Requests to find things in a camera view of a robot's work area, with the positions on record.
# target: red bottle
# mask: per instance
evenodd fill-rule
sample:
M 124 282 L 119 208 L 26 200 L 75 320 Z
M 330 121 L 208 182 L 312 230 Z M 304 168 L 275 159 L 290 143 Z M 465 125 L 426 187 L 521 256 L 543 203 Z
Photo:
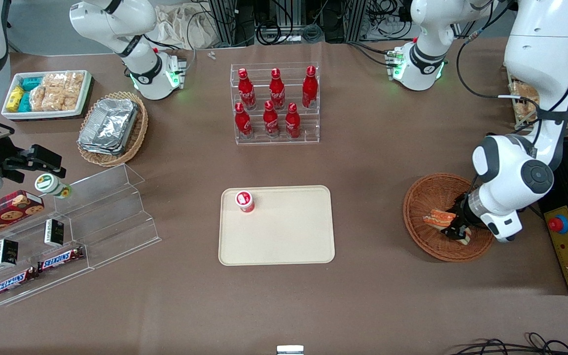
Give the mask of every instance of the red bottle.
M 302 105 L 306 108 L 317 107 L 317 90 L 320 86 L 317 83 L 316 74 L 317 68 L 312 65 L 306 68 L 306 79 L 302 85 Z
M 299 138 L 300 118 L 297 113 L 297 105 L 295 103 L 288 104 L 288 113 L 286 114 L 286 135 L 288 139 Z
M 284 83 L 282 83 L 280 70 L 278 68 L 273 68 L 271 70 L 271 84 L 269 85 L 269 91 L 271 92 L 271 101 L 273 101 L 275 110 L 281 110 L 284 108 Z
M 270 138 L 276 139 L 280 136 L 280 128 L 278 127 L 278 113 L 275 112 L 273 108 L 273 102 L 267 100 L 264 103 L 264 128 L 266 130 L 266 135 Z
M 240 78 L 238 91 L 241 93 L 241 100 L 247 110 L 253 110 L 255 108 L 255 90 L 248 76 L 245 68 L 238 69 L 238 77 Z
M 236 110 L 236 126 L 240 133 L 241 139 L 248 140 L 253 138 L 253 128 L 251 128 L 251 122 L 249 119 L 249 114 L 245 112 L 243 104 L 237 103 L 235 106 Z

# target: red and white cup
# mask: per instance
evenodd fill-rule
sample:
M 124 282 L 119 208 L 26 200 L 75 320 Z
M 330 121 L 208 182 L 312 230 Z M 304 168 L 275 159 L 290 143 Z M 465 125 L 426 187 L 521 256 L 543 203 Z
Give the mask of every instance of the red and white cup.
M 236 194 L 236 205 L 243 210 L 243 212 L 249 213 L 255 209 L 255 204 L 253 202 L 253 196 L 251 193 L 243 190 Z

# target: table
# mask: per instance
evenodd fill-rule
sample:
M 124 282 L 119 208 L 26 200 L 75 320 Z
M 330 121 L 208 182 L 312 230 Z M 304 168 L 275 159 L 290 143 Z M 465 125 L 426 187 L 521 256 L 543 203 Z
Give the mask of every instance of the table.
M 377 44 L 393 48 L 396 43 Z M 455 62 L 459 42 L 449 54 Z M 478 92 L 506 92 L 505 40 L 472 43 L 462 73 Z M 185 89 L 145 101 L 150 124 L 129 165 L 162 242 L 10 307 L 0 307 L 0 353 L 446 354 L 451 346 L 524 332 L 568 343 L 568 296 L 546 227 L 523 213 L 513 243 L 471 263 L 443 263 L 408 236 L 402 200 L 419 177 L 470 178 L 485 133 L 507 133 L 508 100 L 471 95 L 455 66 L 426 92 L 388 82 L 347 45 L 282 45 L 199 52 Z M 303 146 L 236 146 L 232 63 L 320 61 L 322 138 Z M 12 71 L 89 70 L 92 100 L 133 90 L 115 55 L 12 55 Z M 80 120 L 14 124 L 18 146 L 63 155 L 73 182 L 102 170 L 76 149 Z M 32 191 L 6 182 L 0 194 Z M 324 184 L 336 256 L 319 265 L 225 267 L 218 262 L 221 193 L 230 187 Z

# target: acrylic display shelf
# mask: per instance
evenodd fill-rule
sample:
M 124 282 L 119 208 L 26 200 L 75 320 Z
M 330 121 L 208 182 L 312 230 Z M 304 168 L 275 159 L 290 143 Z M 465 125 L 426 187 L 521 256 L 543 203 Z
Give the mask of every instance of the acrylic display shelf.
M 317 91 L 317 107 L 305 108 L 302 106 L 302 83 L 306 78 L 306 67 L 313 65 L 317 68 L 317 82 L 319 88 Z M 250 140 L 241 139 L 238 128 L 235 125 L 234 104 L 241 101 L 241 95 L 238 92 L 238 69 L 245 68 L 248 76 L 254 85 L 255 99 L 257 104 L 254 110 L 248 110 L 251 126 L 254 131 L 254 137 Z M 279 68 L 282 74 L 282 82 L 285 85 L 286 105 L 284 109 L 278 110 L 278 126 L 280 128 L 280 136 L 272 139 L 266 135 L 264 121 L 264 102 L 271 98 L 269 92 L 269 84 L 271 83 L 271 70 Z M 320 68 L 317 62 L 298 62 L 298 63 L 261 63 L 261 64 L 245 64 L 232 65 L 230 75 L 230 86 L 232 94 L 231 115 L 232 124 L 234 124 L 234 135 L 236 144 L 300 144 L 300 143 L 318 143 L 320 141 Z M 289 103 L 297 104 L 297 112 L 301 119 L 301 135 L 297 139 L 288 139 L 286 137 L 286 117 L 287 107 Z
M 161 241 L 155 221 L 144 211 L 140 192 L 135 188 L 141 182 L 144 179 L 125 164 L 110 168 L 71 184 L 69 198 L 41 196 L 45 211 L 0 231 L 0 239 L 19 243 L 17 263 L 0 267 L 0 281 L 76 247 L 83 247 L 85 255 L 0 294 L 0 306 L 22 301 Z M 65 224 L 62 247 L 43 243 L 49 218 Z

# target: cookie box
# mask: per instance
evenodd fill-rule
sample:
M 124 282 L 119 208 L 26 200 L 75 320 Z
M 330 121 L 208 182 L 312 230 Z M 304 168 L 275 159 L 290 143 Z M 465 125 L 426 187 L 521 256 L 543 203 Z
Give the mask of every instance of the cookie box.
M 45 209 L 43 200 L 23 190 L 0 198 L 0 230 Z
M 12 82 L 10 83 L 10 88 L 6 94 L 6 100 L 1 108 L 1 115 L 9 119 L 10 121 L 44 121 L 47 119 L 63 119 L 65 117 L 72 117 L 81 115 L 85 108 L 87 93 L 91 86 L 92 75 L 87 70 L 74 70 L 75 72 L 83 72 L 85 77 L 83 78 L 82 87 L 80 88 L 80 93 L 78 94 L 78 100 L 76 103 L 76 108 L 73 110 L 58 110 L 58 111 L 35 111 L 35 112 L 10 112 L 6 108 L 6 103 L 8 102 L 10 95 L 12 94 L 14 88 L 17 85 L 21 85 L 23 79 L 25 78 L 36 78 L 44 77 L 46 74 L 65 74 L 68 71 L 37 71 L 37 72 L 20 72 L 15 74 Z

